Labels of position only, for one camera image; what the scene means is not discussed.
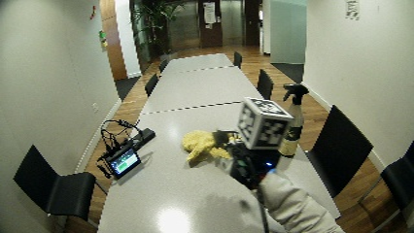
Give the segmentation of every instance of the carpet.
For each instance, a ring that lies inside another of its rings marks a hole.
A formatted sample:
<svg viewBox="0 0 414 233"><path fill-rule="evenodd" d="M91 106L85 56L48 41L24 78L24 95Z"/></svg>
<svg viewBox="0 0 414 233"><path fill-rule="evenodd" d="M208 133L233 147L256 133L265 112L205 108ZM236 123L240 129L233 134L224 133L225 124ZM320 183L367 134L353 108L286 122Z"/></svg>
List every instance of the carpet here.
<svg viewBox="0 0 414 233"><path fill-rule="evenodd" d="M115 81L117 95L119 95L119 98L121 100L125 99L125 97L126 97L126 95L128 95L133 85L137 83L140 78L141 78L141 76L130 78L130 79L123 79L123 80Z"/></svg>
<svg viewBox="0 0 414 233"><path fill-rule="evenodd" d="M272 65L296 82L302 81L302 64L272 63Z"/></svg>

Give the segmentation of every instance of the paper on wall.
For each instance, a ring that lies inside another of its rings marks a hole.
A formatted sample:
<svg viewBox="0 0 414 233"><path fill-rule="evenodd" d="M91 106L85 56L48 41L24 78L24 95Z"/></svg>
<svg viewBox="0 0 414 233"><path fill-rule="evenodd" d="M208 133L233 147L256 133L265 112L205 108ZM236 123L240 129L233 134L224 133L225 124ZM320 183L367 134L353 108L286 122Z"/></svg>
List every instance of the paper on wall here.
<svg viewBox="0 0 414 233"><path fill-rule="evenodd" d="M205 22L216 23L216 7L213 2L205 3Z"/></svg>

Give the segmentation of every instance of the yellow glove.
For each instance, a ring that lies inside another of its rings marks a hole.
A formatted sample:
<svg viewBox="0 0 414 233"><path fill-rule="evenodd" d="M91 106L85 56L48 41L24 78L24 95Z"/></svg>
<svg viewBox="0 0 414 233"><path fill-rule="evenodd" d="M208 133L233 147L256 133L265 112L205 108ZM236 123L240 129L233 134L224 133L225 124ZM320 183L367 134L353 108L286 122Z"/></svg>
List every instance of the yellow glove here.
<svg viewBox="0 0 414 233"><path fill-rule="evenodd" d="M216 147L212 133L202 130L196 130L184 135L182 148L185 151L190 152L186 157L189 162L204 161L209 156L230 158L228 151Z"/></svg>

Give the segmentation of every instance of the gray sleeve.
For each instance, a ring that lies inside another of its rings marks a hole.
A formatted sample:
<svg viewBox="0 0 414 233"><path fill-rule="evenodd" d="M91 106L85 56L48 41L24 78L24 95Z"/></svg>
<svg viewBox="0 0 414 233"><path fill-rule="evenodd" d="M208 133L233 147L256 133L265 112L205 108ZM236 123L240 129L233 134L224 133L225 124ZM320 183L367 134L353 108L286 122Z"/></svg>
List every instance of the gray sleeve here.
<svg viewBox="0 0 414 233"><path fill-rule="evenodd" d="M269 173L260 187L268 212L289 232L343 232L328 210L289 180Z"/></svg>

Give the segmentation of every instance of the tablet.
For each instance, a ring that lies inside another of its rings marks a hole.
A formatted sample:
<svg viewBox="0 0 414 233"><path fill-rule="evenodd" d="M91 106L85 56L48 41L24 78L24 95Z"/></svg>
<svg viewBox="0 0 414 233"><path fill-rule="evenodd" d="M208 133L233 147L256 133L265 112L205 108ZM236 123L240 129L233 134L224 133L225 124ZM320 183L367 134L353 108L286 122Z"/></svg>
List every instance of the tablet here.
<svg viewBox="0 0 414 233"><path fill-rule="evenodd" d="M121 178L140 163L141 159L130 144L125 145L113 156L107 158L113 175Z"/></svg>

